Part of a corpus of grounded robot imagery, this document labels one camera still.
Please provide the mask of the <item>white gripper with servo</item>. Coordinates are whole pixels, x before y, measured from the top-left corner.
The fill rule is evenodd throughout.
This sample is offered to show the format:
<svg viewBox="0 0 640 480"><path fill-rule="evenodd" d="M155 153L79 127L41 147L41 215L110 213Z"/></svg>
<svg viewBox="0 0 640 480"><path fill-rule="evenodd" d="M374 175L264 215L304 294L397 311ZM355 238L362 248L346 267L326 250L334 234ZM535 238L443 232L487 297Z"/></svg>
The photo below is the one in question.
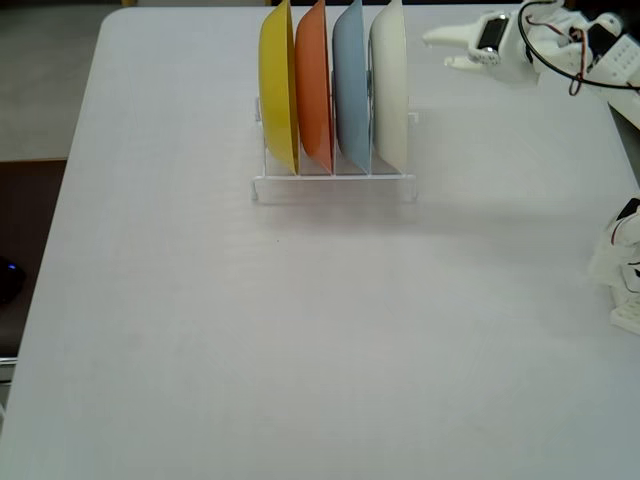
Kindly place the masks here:
<svg viewBox="0 0 640 480"><path fill-rule="evenodd" d="M471 49L466 56L446 57L454 69L486 69L495 80L511 85L532 86L539 74L528 59L515 12L491 12L479 23L441 26L422 35L428 46Z"/></svg>

